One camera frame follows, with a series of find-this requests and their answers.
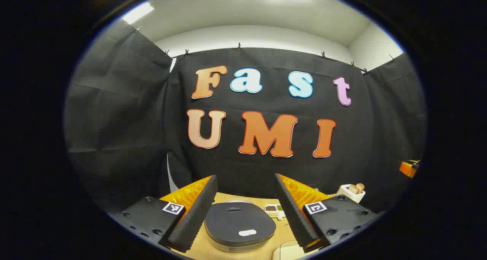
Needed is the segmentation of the dark grey rice cooker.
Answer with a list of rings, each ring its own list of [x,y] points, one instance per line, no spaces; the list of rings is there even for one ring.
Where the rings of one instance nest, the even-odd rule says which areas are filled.
[[[275,234],[275,221],[259,206],[245,202],[214,203],[204,221],[214,248],[230,253],[256,250]]]

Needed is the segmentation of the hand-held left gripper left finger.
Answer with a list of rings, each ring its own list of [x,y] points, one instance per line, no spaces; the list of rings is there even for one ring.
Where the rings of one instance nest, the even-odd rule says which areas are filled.
[[[109,216],[145,240],[185,253],[193,245],[217,191],[217,176],[210,175],[161,198],[144,196]]]

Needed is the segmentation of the white toaster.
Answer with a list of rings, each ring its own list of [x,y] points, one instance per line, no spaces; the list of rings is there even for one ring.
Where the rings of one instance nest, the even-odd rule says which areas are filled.
[[[360,201],[363,199],[363,197],[366,195],[366,192],[363,191],[362,193],[360,194],[353,194],[351,193],[349,190],[348,190],[348,187],[350,186],[351,184],[343,184],[339,187],[339,190],[336,192],[336,196],[346,196],[348,197],[349,199],[353,200],[354,202],[356,203],[360,203]]]

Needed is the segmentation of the black backdrop cloth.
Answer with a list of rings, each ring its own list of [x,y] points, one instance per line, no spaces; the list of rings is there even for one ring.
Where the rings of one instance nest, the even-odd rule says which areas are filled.
[[[78,65],[65,105],[68,155],[95,201],[122,210],[216,175],[218,190],[275,198],[275,173],[393,208],[421,158],[427,107],[404,53],[372,71],[292,50],[220,48],[172,59],[120,21]]]

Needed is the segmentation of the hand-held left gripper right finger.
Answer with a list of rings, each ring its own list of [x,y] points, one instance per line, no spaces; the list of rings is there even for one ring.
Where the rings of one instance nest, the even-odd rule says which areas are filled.
[[[275,196],[305,253],[337,246],[369,228],[385,214],[374,213],[346,194],[328,196],[277,173]]]

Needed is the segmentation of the white divided bean dish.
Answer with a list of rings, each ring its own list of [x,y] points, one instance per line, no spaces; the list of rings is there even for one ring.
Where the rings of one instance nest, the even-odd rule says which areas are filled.
[[[281,204],[278,204],[278,203],[277,204],[265,205],[264,211],[271,218],[276,218],[278,220],[282,220],[283,218],[286,217],[285,212],[283,211]]]

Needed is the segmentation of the white flat tray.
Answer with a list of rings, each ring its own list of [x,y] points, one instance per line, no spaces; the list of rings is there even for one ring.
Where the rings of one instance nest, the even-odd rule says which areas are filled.
[[[283,242],[272,253],[271,260],[297,260],[306,255],[296,240]]]

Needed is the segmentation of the ceiling light panel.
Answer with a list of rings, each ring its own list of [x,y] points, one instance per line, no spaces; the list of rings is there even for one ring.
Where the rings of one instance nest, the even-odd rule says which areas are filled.
[[[133,24],[154,10],[149,3],[142,3],[122,16],[127,24]]]

